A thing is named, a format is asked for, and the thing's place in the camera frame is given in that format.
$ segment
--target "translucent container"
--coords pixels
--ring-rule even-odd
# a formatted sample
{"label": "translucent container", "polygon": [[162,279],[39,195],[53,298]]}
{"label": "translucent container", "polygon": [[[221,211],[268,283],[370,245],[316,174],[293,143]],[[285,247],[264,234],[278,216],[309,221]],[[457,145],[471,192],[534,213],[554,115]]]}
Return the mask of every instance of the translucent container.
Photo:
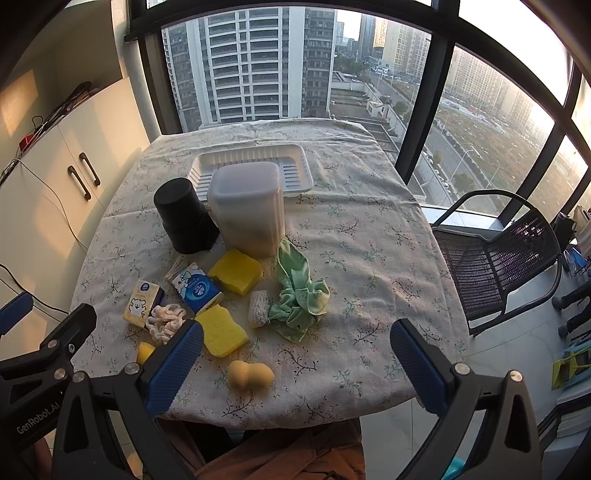
{"label": "translucent container", "polygon": [[273,257],[285,235],[279,167],[269,161],[226,165],[207,191],[226,247],[255,258]]}

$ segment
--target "tissue pack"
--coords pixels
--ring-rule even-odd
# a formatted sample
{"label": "tissue pack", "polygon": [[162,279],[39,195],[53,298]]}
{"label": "tissue pack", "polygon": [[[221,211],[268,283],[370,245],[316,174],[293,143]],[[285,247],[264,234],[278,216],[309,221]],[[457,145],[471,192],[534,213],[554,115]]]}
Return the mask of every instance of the tissue pack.
{"label": "tissue pack", "polygon": [[223,300],[223,293],[196,263],[174,277],[173,285],[195,315]]}
{"label": "tissue pack", "polygon": [[123,313],[123,319],[144,328],[146,318],[152,309],[160,304],[163,297],[164,290],[156,283],[138,280]]}

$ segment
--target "cabinet handle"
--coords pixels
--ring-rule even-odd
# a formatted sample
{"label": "cabinet handle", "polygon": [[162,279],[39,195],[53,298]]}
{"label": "cabinet handle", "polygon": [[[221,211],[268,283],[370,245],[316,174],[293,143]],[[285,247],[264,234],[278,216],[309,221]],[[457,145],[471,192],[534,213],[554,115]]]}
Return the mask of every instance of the cabinet handle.
{"label": "cabinet handle", "polygon": [[84,199],[88,202],[88,200],[90,200],[92,198],[90,196],[90,192],[88,191],[88,189],[86,188],[86,185],[84,185],[84,183],[82,182],[82,179],[78,175],[78,172],[76,171],[76,169],[72,165],[70,165],[68,167],[68,175],[74,175],[76,177],[76,179],[80,182],[80,185],[82,186],[82,189],[84,190]]}
{"label": "cabinet handle", "polygon": [[100,185],[100,178],[96,174],[95,169],[92,168],[92,165],[90,164],[90,160],[88,160],[88,157],[86,156],[86,154],[84,152],[82,152],[80,155],[78,155],[78,158],[80,159],[80,161],[82,163],[86,162],[88,164],[88,168],[90,169],[92,174],[95,176],[95,185],[98,187]]}

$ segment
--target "white plastic tray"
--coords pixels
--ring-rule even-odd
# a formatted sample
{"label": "white plastic tray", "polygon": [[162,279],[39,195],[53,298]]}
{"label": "white plastic tray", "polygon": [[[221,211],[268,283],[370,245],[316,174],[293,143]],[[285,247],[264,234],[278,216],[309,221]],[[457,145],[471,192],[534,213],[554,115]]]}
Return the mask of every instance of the white plastic tray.
{"label": "white plastic tray", "polygon": [[296,144],[237,147],[203,153],[195,158],[188,178],[199,200],[205,202],[209,183],[217,169],[224,165],[256,161],[271,161],[279,167],[284,197],[297,196],[311,190],[314,185],[304,149]]}

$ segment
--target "yellow cleaning sponge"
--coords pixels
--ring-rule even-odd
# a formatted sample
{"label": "yellow cleaning sponge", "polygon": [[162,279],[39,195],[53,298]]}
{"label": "yellow cleaning sponge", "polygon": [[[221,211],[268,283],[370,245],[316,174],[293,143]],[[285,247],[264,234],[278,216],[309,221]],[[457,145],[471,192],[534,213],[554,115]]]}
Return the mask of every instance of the yellow cleaning sponge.
{"label": "yellow cleaning sponge", "polygon": [[218,280],[223,287],[239,295],[246,295],[262,277],[259,262],[235,248],[226,252],[207,276]]}
{"label": "yellow cleaning sponge", "polygon": [[213,356],[228,356],[247,343],[248,335],[224,307],[214,305],[195,317],[203,327],[204,342]]}

